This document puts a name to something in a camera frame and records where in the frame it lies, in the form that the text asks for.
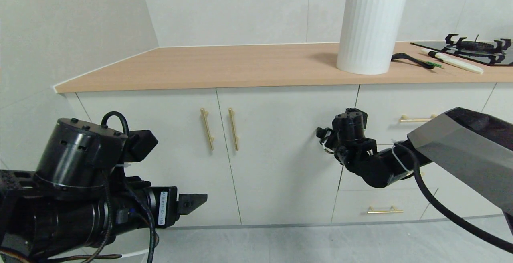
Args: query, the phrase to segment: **black glass cooktop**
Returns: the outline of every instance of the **black glass cooktop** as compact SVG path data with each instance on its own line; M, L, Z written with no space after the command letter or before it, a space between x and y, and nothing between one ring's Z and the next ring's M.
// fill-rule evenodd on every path
M445 41L412 42L412 45L430 48L442 53L455 55L487 66L513 66L513 52L508 52L511 39L502 38L493 42L478 42L459 38L452 40L457 34L447 35Z

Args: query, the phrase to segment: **gold cabinet handle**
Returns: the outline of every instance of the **gold cabinet handle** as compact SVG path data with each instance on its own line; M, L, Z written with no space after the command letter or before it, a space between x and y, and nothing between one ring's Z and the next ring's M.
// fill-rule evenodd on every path
M235 144L235 150L238 150L238 137L237 130L235 129L235 112L232 108L229 108L228 113L230 114L231 133L233 133L233 143Z
M431 117L428 119L410 119L409 117L402 115L401 119L399 119L399 122L400 123L425 123L425 122L431 121L435 117L436 117L436 115L431 115Z
M395 206L390 207L390 210L381 211L376 211L372 206L369 206L369 209L367 210L367 214L400 214L403 212L403 210L398 210Z
M203 124L205 124L205 130L207 130L207 140L210 145L210 149L214 150L214 137L210 134L210 128L208 127L208 112L204 108L201 109L201 116L203 117Z

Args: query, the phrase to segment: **white cylindrical container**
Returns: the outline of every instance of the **white cylindrical container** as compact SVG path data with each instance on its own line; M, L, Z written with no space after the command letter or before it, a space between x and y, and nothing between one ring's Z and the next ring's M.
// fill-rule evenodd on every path
M361 75L386 73L406 0L346 0L337 68Z

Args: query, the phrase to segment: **kitchen counter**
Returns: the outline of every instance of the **kitchen counter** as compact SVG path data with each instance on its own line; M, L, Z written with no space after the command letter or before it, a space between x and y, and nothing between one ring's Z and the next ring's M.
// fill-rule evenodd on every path
M408 61L383 75L336 68L338 44L156 48L55 86L58 93L255 86L513 82L513 66L486 66L478 75L447 64L428 70ZM421 47L397 42L394 52L434 60Z

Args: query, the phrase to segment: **cabinet door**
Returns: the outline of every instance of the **cabinet door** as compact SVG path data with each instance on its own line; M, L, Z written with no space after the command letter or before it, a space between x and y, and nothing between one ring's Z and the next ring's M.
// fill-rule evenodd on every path
M335 115L354 107L357 89L218 89L242 224L331 221L341 165L322 150L315 129L331 126Z
M423 122L400 122L408 118L429 119L455 107L481 111L495 83L361 85L357 108L368 113L366 137L378 144L406 135Z
M177 186L180 193L206 193L208 201L176 226L238 225L233 179L215 89L113 91L79 93L92 122L109 111L119 111L130 130L149 129L159 144L140 163L126 169L153 186ZM205 108L214 150L210 149L201 108ZM111 128L121 130L115 117Z
M513 123L513 83L497 83L483 113Z

